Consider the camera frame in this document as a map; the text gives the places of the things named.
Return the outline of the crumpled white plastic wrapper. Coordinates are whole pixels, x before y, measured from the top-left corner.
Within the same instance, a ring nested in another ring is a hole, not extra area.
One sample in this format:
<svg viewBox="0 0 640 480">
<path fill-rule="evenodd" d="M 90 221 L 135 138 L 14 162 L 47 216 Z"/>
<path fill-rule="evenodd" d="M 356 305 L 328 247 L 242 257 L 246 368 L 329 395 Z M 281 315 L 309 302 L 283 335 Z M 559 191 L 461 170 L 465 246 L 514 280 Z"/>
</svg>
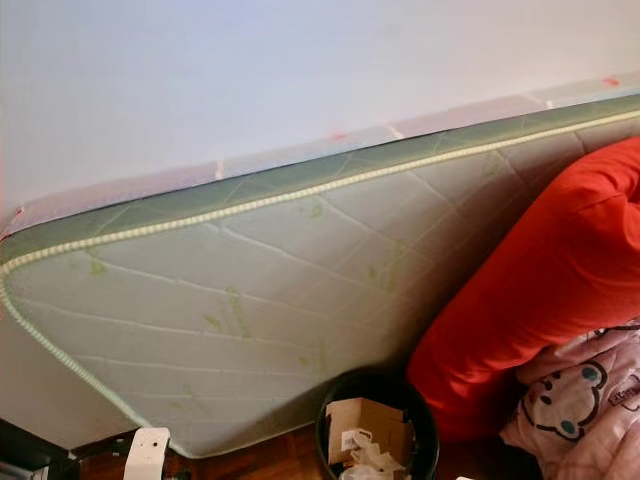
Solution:
<svg viewBox="0 0 640 480">
<path fill-rule="evenodd" d="M 343 453 L 349 454 L 339 480 L 407 480 L 408 470 L 392 454 L 383 451 L 370 431 L 355 429 L 343 431 Z"/>
</svg>

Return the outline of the brown cardboard box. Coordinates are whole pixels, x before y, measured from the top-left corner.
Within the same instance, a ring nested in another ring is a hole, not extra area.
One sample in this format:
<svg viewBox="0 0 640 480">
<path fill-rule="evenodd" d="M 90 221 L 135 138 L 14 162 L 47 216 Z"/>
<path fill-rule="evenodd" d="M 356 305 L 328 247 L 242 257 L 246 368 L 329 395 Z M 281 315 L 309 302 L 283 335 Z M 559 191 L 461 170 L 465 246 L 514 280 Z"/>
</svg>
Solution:
<svg viewBox="0 0 640 480">
<path fill-rule="evenodd" d="M 328 420 L 329 465 L 351 461 L 351 452 L 356 447 L 357 433 L 367 433 L 371 442 L 379 444 L 381 451 L 389 452 L 401 465 L 407 466 L 411 453 L 410 424 L 404 412 L 379 403 L 374 399 L 338 399 L 326 404 L 325 419 Z"/>
</svg>

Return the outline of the large red pillow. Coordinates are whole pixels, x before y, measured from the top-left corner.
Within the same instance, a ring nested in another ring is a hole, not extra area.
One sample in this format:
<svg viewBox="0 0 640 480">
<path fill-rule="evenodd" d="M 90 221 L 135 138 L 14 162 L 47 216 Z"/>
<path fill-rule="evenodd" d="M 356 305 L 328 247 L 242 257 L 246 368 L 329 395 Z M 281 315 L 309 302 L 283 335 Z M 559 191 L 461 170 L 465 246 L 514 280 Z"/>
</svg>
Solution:
<svg viewBox="0 0 640 480">
<path fill-rule="evenodd" d="M 408 365 L 444 443 L 493 436 L 515 370 L 640 316 L 640 137 L 581 157 L 435 317 Z"/>
</svg>

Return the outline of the black round waste bin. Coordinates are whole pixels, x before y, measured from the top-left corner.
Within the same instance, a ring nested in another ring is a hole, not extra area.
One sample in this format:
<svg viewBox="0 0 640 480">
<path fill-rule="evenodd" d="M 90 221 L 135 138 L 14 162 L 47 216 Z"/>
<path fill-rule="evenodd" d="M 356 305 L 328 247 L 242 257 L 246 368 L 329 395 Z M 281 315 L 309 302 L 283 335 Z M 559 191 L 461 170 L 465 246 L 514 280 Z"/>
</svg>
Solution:
<svg viewBox="0 0 640 480">
<path fill-rule="evenodd" d="M 440 440 L 436 433 L 433 415 L 426 406 L 424 398 L 407 381 L 390 375 L 376 367 L 361 367 L 339 375 L 330 385 L 321 402 L 316 421 L 317 452 L 323 462 L 326 476 L 330 480 L 339 480 L 346 463 L 329 465 L 328 420 L 325 419 L 326 404 L 343 399 L 367 398 L 371 401 L 387 404 L 404 412 L 404 419 L 410 424 L 411 453 L 406 466 L 407 480 L 434 480 L 436 462 L 440 451 Z"/>
</svg>

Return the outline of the plastic wrapped flat mattress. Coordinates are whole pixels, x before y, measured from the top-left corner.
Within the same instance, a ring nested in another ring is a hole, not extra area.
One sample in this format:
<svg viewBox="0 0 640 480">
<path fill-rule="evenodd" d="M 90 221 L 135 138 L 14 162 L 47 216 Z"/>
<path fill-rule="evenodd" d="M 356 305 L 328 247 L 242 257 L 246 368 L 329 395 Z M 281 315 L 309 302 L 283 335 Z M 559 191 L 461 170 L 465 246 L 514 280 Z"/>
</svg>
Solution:
<svg viewBox="0 0 640 480">
<path fill-rule="evenodd" d="M 375 125 L 347 133 L 333 134 L 325 140 L 308 141 L 297 145 L 274 148 L 233 157 L 216 157 L 209 163 L 166 172 L 141 175 L 141 177 L 110 180 L 110 182 L 88 186 L 72 191 L 36 198 L 20 204 L 9 223 L 3 228 L 4 236 L 19 230 L 35 227 L 46 221 L 67 218 L 78 212 L 101 209 L 120 202 L 177 191 L 202 184 L 219 182 L 228 178 L 242 177 L 256 172 L 265 172 L 279 166 L 305 163 L 335 154 L 385 143 L 420 137 L 424 134 L 453 131 L 485 122 L 494 122 L 543 111 L 570 108 L 640 93 L 640 69 L 625 73 L 614 73 L 598 79 L 581 79 L 561 86 L 544 88 L 525 93 L 513 93 L 499 99 L 472 102 L 457 108 L 435 111 L 398 122 Z"/>
</svg>

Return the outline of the pink cartoon print blanket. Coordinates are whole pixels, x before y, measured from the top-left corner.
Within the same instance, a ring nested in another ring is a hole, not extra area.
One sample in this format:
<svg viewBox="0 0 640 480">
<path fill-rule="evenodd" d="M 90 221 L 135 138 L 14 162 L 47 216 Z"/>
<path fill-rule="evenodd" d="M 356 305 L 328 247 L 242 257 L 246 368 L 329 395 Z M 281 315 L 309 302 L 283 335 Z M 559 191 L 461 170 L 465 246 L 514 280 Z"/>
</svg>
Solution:
<svg viewBox="0 0 640 480">
<path fill-rule="evenodd" d="M 640 317 L 543 349 L 500 430 L 545 480 L 640 480 Z"/>
</svg>

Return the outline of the black low cabinet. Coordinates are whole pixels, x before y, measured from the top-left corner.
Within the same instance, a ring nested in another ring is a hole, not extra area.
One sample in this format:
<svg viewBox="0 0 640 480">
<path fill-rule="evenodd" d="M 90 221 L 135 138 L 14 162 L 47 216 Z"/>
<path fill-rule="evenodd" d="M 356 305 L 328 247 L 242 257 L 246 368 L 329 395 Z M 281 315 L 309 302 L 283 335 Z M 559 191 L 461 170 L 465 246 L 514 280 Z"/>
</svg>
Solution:
<svg viewBox="0 0 640 480">
<path fill-rule="evenodd" d="M 67 449 L 0 420 L 0 480 L 81 480 Z"/>
</svg>

